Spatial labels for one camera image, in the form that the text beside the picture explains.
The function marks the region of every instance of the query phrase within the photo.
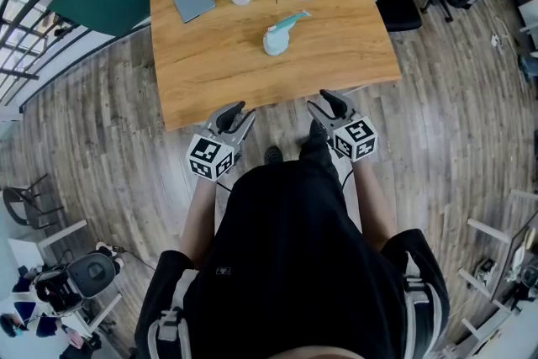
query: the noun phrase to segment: desk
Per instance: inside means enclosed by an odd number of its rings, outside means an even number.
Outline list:
[[[172,0],[150,0],[151,36],[167,130],[206,121],[226,103],[247,108],[318,92],[400,78],[387,30],[373,0],[215,0],[184,24]],[[271,57],[267,28],[294,13],[312,17],[290,31]]]
[[[66,227],[65,229],[56,232],[55,234],[48,236],[47,238],[34,242],[32,240],[16,240],[13,238],[8,239],[9,246],[15,256],[15,261],[17,264],[22,267],[25,266],[29,270],[33,267],[40,267],[45,264],[43,258],[43,248],[49,246],[50,244],[64,238],[65,236],[71,234],[75,230],[87,225],[86,220],[81,220],[72,224],[71,226]],[[118,293],[113,300],[99,313],[96,318],[87,324],[83,319],[80,312],[75,311],[72,314],[68,314],[66,317],[62,317],[61,321],[64,325],[69,326],[70,328],[76,330],[80,335],[85,338],[92,338],[92,333],[99,326],[99,324],[104,320],[110,310],[116,305],[119,300],[122,298],[121,294]]]

